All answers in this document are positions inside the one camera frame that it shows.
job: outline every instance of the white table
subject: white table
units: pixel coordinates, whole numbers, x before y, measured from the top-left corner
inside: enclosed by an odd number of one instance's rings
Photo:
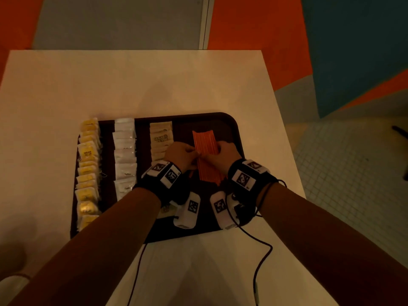
[[[208,112],[234,117],[246,157],[304,196],[260,51],[11,52],[0,88],[1,242],[26,244],[36,271],[68,241],[82,120]],[[258,274],[262,305],[336,305],[263,219],[245,229],[274,247]],[[133,304],[253,305],[267,250],[238,229],[150,244]],[[108,305],[126,305],[138,258]]]

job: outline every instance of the white device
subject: white device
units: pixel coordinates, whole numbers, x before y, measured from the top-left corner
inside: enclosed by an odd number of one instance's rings
[[[239,224],[239,219],[237,218],[237,213],[234,210],[234,207],[239,204],[238,201],[232,199],[232,194],[225,197],[224,191],[218,191],[211,195],[210,197],[211,207],[214,211],[214,215],[217,219],[218,225],[223,230],[228,230],[230,228],[236,227],[234,221],[232,221],[228,211],[228,208],[231,212],[232,217]]]
[[[197,222],[200,201],[200,196],[194,192],[190,192],[186,203],[183,205],[177,205],[175,202],[170,201],[170,204],[177,207],[173,220],[174,225],[183,229],[194,228]]]

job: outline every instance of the black wristband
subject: black wristband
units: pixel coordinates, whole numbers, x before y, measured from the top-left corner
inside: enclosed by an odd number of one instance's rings
[[[157,195],[163,207],[169,204],[171,200],[174,200],[174,191],[172,190],[175,188],[180,189],[178,184],[182,183],[183,178],[181,178],[181,175],[181,170],[176,164],[161,160],[142,175],[141,180],[134,188],[145,188],[153,192]]]
[[[242,204],[255,204],[264,186],[278,182],[266,167],[246,159],[239,159],[231,165],[228,180]]]

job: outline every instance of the person's left arm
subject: person's left arm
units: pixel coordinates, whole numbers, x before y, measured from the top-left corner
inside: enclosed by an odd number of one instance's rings
[[[165,159],[184,173],[198,156],[175,142]],[[70,240],[16,296],[17,305],[105,305],[134,260],[160,210],[160,200],[135,188]]]

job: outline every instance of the person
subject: person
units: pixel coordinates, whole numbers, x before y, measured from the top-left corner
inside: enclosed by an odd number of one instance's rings
[[[175,142],[164,159],[185,173],[202,157],[227,175],[241,156],[232,143],[218,145],[218,155],[201,156]],[[260,190],[257,205],[263,196],[263,218],[339,305],[408,305],[407,269],[374,243],[277,182]],[[153,192],[134,188],[69,241],[10,306],[105,305],[160,207]]]

